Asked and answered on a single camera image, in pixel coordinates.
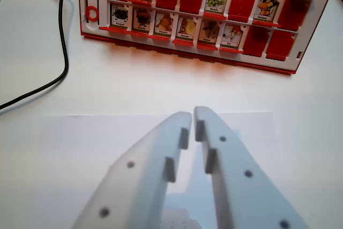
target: guess who game board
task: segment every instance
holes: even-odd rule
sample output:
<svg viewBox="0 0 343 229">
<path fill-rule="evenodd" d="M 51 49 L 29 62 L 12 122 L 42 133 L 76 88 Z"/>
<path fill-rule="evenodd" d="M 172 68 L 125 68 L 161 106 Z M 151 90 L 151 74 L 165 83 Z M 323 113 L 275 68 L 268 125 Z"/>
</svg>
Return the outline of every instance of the guess who game board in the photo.
<svg viewBox="0 0 343 229">
<path fill-rule="evenodd" d="M 79 0 L 81 34 L 204 61 L 296 73 L 327 1 Z"/>
</svg>

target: white surface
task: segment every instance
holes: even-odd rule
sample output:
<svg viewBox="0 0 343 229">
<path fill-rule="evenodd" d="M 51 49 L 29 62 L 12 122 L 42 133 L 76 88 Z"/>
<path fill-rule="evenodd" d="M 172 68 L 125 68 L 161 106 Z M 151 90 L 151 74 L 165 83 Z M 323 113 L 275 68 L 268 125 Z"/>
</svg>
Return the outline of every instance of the white surface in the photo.
<svg viewBox="0 0 343 229">
<path fill-rule="evenodd" d="M 273 111 L 289 189 L 282 193 L 310 228 L 341 228 L 341 0 L 329 0 L 291 77 L 85 40 L 78 0 L 71 1 L 68 77 L 44 97 L 0 116 L 0 153 L 6 153 L 0 159 L 0 223 L 6 218 L 11 228 L 26 228 L 34 211 L 28 203 L 35 197 L 32 173 L 45 115 L 191 112 L 202 105 L 216 112 Z M 64 7 L 67 28 L 69 2 Z M 62 72 L 57 9 L 58 0 L 1 0 L 1 103 Z M 25 212 L 19 216 L 18 209 Z"/>
<path fill-rule="evenodd" d="M 141 126 L 141 124 L 136 123 L 135 117 L 131 117 L 127 127 L 116 128 L 116 124 L 122 125 L 121 121 L 127 120 L 126 117 L 119 115 L 118 118 L 114 117 L 114 119 L 102 122 L 98 118 L 97 123 L 92 123 L 96 126 L 84 126 L 80 130 L 81 119 L 82 117 L 74 119 L 77 121 L 72 123 L 72 126 L 67 130 L 63 130 L 64 123 L 60 123 L 58 126 L 62 129 L 62 134 L 71 131 L 72 135 L 82 135 L 75 141 L 71 142 L 68 138 L 55 141 L 59 138 L 59 134 L 55 136 L 45 135 L 46 140 L 42 141 L 42 144 L 54 142 L 51 145 L 54 149 L 56 145 L 67 143 L 62 155 L 68 153 L 70 147 L 78 146 L 79 148 L 76 149 L 78 154 L 71 157 L 73 160 L 83 153 L 85 147 L 83 143 L 88 141 L 88 138 L 83 135 L 85 131 L 91 132 L 87 136 L 92 138 L 94 135 L 98 136 L 103 128 L 111 128 L 111 134 L 107 135 L 106 141 L 110 141 L 111 145 L 118 147 L 119 145 L 132 144 L 125 140 L 125 136 L 135 134 L 135 128 Z M 89 121 L 92 116 L 87 116 L 86 119 Z M 107 166 L 108 170 L 105 177 L 88 200 L 86 207 L 73 225 L 73 229 L 158 229 L 168 183 L 176 181 L 181 149 L 186 150 L 188 148 L 191 124 L 192 115 L 187 112 L 177 112 L 158 125 L 151 124 L 151 129 L 145 132 L 139 141 L 134 142 L 134 145 L 125 153 L 121 153 L 120 158 L 115 160 L 110 167 Z M 103 142 L 99 140 L 89 143 L 93 147 L 101 149 L 102 153 L 107 151 L 109 153 L 118 152 L 113 148 L 105 150 L 102 147 Z M 53 171 L 53 173 L 61 174 L 65 171 Z M 67 181 L 65 187 L 72 186 L 72 181 Z M 100 210 L 104 208 L 108 214 L 106 217 L 101 217 Z"/>
<path fill-rule="evenodd" d="M 42 120 L 40 145 L 31 170 L 34 206 L 26 228 L 71 228 L 109 167 L 169 115 L 57 116 Z M 257 162 L 287 191 L 272 113 L 220 114 L 244 141 Z M 205 174 L 201 143 L 191 130 L 181 152 L 176 183 L 168 184 L 165 208 L 186 209 L 203 229 L 217 228 L 211 178 Z M 13 223 L 4 217 L 4 227 Z"/>
</svg>

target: screw hole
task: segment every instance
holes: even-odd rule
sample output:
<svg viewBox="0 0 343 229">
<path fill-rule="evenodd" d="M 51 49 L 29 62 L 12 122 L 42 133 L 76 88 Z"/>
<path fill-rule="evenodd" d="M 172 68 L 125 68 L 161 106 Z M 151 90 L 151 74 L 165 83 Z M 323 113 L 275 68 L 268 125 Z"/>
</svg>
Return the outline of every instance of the screw hole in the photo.
<svg viewBox="0 0 343 229">
<path fill-rule="evenodd" d="M 286 221 L 286 220 L 282 220 L 282 221 L 280 221 L 280 226 L 281 226 L 281 228 L 290 228 L 289 227 L 289 222 L 288 221 Z"/>
<path fill-rule="evenodd" d="M 133 168 L 135 166 L 135 162 L 130 161 L 128 162 L 128 168 Z"/>
<path fill-rule="evenodd" d="M 99 216 L 101 218 L 105 218 L 109 215 L 109 209 L 108 208 L 102 208 L 100 209 Z"/>
<path fill-rule="evenodd" d="M 251 177 L 252 177 L 252 171 L 246 170 L 246 171 L 244 172 L 244 175 L 245 175 L 246 177 L 251 178 Z"/>
</svg>

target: gripper jaw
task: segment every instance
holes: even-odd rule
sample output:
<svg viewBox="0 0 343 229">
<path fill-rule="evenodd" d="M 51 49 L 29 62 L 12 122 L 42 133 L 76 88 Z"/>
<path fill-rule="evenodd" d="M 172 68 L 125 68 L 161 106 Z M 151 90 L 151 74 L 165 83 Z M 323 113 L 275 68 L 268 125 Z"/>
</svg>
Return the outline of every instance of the gripper jaw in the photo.
<svg viewBox="0 0 343 229">
<path fill-rule="evenodd" d="M 167 183 L 175 182 L 191 121 L 190 113 L 170 116 L 117 159 L 73 229 L 159 228 Z"/>
<path fill-rule="evenodd" d="M 194 111 L 211 174 L 219 229 L 305 229 L 306 224 L 255 162 L 242 141 L 211 109 Z"/>
</svg>

